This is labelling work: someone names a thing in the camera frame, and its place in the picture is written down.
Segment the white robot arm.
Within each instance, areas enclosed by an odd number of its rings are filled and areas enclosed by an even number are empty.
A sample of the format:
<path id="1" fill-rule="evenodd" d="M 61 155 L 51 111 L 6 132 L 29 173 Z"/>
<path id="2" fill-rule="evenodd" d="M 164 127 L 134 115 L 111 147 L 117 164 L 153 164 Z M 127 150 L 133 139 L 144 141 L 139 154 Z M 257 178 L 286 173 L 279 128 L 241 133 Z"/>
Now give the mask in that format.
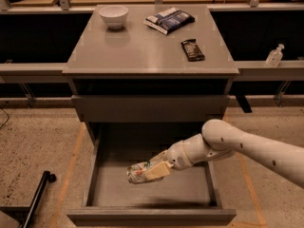
<path id="1" fill-rule="evenodd" d="M 215 161 L 233 151 L 258 162 L 286 180 L 304 187 L 304 148 L 244 132 L 223 120 L 209 120 L 201 133 L 172 144 L 151 159 L 144 171 L 148 181 L 184 170 L 199 162 Z"/>

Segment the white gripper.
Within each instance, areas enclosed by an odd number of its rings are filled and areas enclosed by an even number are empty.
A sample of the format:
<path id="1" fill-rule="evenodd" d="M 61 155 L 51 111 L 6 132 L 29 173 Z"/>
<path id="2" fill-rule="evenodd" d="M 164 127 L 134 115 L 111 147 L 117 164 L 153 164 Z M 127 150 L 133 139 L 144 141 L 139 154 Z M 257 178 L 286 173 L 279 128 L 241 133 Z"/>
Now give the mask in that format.
<path id="1" fill-rule="evenodd" d="M 171 173 L 172 165 L 175 170 L 185 170 L 193 166 L 193 163 L 191 163 L 187 156 L 186 144 L 184 141 L 172 144 L 167 151 L 162 151 L 153 157 L 151 161 L 159 163 L 145 171 L 145 177 L 149 181 L 169 175 Z"/>

